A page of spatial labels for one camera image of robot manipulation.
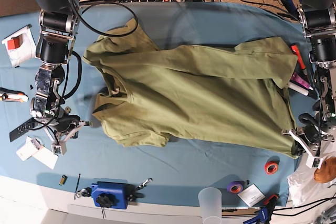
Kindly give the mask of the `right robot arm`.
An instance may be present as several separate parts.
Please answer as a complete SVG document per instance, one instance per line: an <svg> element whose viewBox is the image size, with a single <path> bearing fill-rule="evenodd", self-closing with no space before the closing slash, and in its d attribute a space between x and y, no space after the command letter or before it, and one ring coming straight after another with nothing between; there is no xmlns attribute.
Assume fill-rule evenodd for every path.
<svg viewBox="0 0 336 224"><path fill-rule="evenodd" d="M73 51L81 13L79 0L36 0L39 15L40 35L36 46L37 59L42 64L35 75L36 94L31 101L32 119L27 122L28 130L44 129L51 139L55 153L65 151L66 141L76 138L81 127L89 125L79 116L72 115L69 107L62 108L78 89L82 65L80 56ZM68 81L68 62L77 58L78 75L75 87L68 93L59 92L61 84Z"/></svg>

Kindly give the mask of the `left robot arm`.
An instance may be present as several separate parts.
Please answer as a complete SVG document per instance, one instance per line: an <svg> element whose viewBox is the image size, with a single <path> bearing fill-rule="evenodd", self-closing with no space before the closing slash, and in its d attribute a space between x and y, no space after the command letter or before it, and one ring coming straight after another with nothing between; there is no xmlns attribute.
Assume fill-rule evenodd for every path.
<svg viewBox="0 0 336 224"><path fill-rule="evenodd" d="M312 81L319 100L313 106L315 116L299 115L304 126L296 130L296 155L304 152L305 144L320 146L328 136L335 138L335 0L300 0L298 16L311 44L309 60L315 66Z"/></svg>

